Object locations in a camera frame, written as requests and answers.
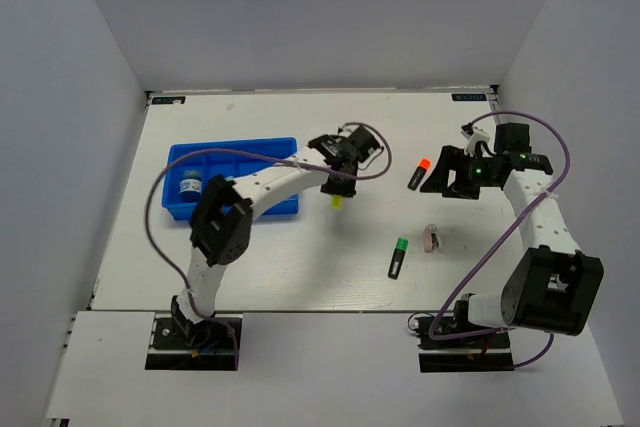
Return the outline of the yellow highlighter marker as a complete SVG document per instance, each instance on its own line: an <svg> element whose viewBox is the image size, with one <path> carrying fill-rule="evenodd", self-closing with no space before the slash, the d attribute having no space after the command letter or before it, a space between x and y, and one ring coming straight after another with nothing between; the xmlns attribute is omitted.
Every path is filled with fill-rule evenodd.
<svg viewBox="0 0 640 427"><path fill-rule="evenodd" d="M334 210L340 210L343 206L344 197L340 195L333 195L331 198L331 207Z"/></svg>

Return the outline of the orange highlighter marker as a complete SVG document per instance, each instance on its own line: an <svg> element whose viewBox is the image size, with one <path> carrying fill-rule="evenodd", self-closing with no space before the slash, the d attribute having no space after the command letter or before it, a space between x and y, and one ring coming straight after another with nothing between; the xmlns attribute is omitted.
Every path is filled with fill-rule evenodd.
<svg viewBox="0 0 640 427"><path fill-rule="evenodd" d="M410 181L408 182L407 188L411 191L416 191L418 187L423 182L427 172L431 167L431 161L427 158L423 158L416 169L414 170Z"/></svg>

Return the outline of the pink correction tape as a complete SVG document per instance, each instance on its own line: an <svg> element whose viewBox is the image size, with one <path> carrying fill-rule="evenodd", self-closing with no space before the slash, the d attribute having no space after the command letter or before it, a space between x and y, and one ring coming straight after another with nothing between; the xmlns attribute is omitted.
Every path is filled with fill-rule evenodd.
<svg viewBox="0 0 640 427"><path fill-rule="evenodd" d="M432 253L440 249L438 229L435 224L428 224L423 231L423 250Z"/></svg>

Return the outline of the green highlighter marker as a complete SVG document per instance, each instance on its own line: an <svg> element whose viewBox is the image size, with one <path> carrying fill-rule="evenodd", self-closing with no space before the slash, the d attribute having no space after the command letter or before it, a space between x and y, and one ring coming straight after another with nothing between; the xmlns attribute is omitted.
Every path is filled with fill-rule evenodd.
<svg viewBox="0 0 640 427"><path fill-rule="evenodd" d="M399 237L396 241L387 273L389 279L398 279L406 255L407 247L408 240L406 238Z"/></svg>

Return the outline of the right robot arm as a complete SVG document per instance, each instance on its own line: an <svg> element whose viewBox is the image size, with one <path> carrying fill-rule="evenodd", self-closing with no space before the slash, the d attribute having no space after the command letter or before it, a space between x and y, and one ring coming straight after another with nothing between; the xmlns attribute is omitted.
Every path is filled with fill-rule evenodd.
<svg viewBox="0 0 640 427"><path fill-rule="evenodd" d="M500 189L515 220L478 265L484 267L514 232L521 236L524 253L499 291L464 293L461 286L455 287L445 302L454 308L451 325L444 327L442 318L435 317L430 339L472 346L485 336L517 327L579 335L604 267L599 258L582 252L564 221L555 190L565 176L555 175L548 157L532 150L526 124L500 124L494 136L488 136L468 123L462 133L466 147L443 147L421 192L476 200L484 188Z"/></svg>

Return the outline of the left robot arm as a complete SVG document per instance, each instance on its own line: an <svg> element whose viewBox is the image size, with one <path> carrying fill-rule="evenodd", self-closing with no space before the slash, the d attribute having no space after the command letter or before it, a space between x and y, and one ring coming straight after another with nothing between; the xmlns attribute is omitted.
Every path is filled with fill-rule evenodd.
<svg viewBox="0 0 640 427"><path fill-rule="evenodd" d="M259 171L232 180L212 177L190 220L191 261L183 291L172 299L177 334L190 347L221 335L211 327L215 301L226 267L249 246L255 219L276 204L318 187L332 196L351 198L361 165L389 152L386 140L363 124L347 133L325 134Z"/></svg>

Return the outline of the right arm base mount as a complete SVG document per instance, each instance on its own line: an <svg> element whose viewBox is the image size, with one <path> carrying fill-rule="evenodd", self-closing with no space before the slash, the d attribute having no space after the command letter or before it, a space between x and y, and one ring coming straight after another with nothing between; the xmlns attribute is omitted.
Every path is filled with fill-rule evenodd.
<svg viewBox="0 0 640 427"><path fill-rule="evenodd" d="M435 313L417 312L407 319L407 329L418 339L421 373L489 373L514 371L510 337L495 333L449 340L434 340L429 328Z"/></svg>

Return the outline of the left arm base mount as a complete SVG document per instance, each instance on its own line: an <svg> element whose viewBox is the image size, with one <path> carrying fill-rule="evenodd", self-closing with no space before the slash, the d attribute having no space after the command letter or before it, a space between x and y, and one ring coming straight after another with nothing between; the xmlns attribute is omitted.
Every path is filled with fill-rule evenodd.
<svg viewBox="0 0 640 427"><path fill-rule="evenodd" d="M221 318L233 330L219 323L202 322L193 340L188 340L171 317L158 317L146 354L147 371L236 371L242 333L241 317Z"/></svg>

